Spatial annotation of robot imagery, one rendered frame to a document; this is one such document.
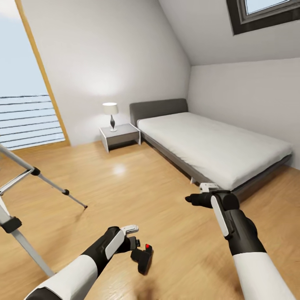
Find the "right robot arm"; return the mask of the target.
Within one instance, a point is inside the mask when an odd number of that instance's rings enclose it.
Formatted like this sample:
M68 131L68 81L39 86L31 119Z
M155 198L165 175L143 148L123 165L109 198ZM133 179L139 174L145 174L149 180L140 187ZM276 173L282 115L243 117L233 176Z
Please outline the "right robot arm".
M214 209L236 266L245 300L296 300L258 238L254 222L239 210L231 190L201 183L200 194L186 196L193 206Z

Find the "camera tripod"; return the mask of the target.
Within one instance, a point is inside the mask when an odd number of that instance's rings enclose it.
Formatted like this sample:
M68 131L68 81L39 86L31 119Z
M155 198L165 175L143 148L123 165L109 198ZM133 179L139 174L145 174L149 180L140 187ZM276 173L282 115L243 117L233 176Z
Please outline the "camera tripod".
M80 203L85 208L88 208L88 206L84 205L82 202L80 202L79 200L71 196L69 190L64 190L58 185L56 185L54 182L52 182L47 177L42 175L39 169L37 169L34 166L31 166L29 163L19 158L17 155L15 155L13 152L8 150L2 144L0 144L0 153L6 155L8 158L12 159L13 161L15 161L16 163L18 163L19 165L21 165L26 169L24 172L22 172L20 175L15 177L13 180L9 181L4 186L0 187L0 226L6 231L6 233L11 233L11 235L13 235L13 237L24 247L27 253L35 260L35 262L39 265L39 267L45 272L45 274L49 278L51 278L56 273L54 273L50 269L50 267L45 263L45 261L37 253L37 251L32 247L32 245L25 239L25 237L18 230L18 228L22 225L22 223L19 218L16 218L16 216L12 217L10 215L2 199L3 194L9 189L11 189L14 185L18 184L23 178L25 178L29 174L32 174L40 177L42 180L46 181L47 183L49 183L50 185L52 185L53 187L61 191L62 194L69 196L71 199Z

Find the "digital camera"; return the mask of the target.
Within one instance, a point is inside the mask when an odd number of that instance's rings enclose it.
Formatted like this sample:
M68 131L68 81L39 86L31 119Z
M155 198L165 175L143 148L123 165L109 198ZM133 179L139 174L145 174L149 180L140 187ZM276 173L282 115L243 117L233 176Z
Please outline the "digital camera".
M152 246L149 244L145 245L145 250L143 251L137 248L131 252L130 258L138 261L138 271L141 274L145 274L151 255Z

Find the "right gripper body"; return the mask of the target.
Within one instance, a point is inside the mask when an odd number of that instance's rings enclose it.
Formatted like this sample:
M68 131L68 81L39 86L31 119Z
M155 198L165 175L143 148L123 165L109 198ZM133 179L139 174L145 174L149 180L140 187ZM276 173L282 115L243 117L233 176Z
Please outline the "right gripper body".
M208 207L205 202L205 197L208 195L208 193L202 193L202 194L192 194L191 200L193 206L203 206ZM209 207L208 207L209 208Z

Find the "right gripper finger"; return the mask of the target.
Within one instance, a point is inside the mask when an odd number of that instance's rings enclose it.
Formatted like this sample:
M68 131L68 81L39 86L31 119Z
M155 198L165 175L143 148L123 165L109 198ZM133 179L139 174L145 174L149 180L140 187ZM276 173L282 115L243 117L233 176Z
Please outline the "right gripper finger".
M190 195L190 196L186 196L186 197L185 197L185 200L187 200L189 203L191 203L191 202L192 202L192 200L191 200L191 195Z

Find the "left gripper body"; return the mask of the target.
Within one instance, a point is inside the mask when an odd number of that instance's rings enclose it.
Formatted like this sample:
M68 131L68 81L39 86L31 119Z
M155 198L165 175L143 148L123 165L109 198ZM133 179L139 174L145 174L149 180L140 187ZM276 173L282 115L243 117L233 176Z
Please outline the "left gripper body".
M126 237L127 241L126 241L126 246L123 250L120 251L116 251L115 254L118 253L125 253L127 251L131 251L131 250L136 250L136 237L132 236L132 237Z

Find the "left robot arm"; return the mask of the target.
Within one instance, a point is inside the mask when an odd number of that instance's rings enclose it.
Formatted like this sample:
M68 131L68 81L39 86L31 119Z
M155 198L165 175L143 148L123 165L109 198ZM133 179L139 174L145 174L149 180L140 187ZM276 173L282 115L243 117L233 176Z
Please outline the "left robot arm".
M138 231L137 225L109 227L77 259L37 286L24 300L84 300L113 254L140 247L139 239L127 236Z

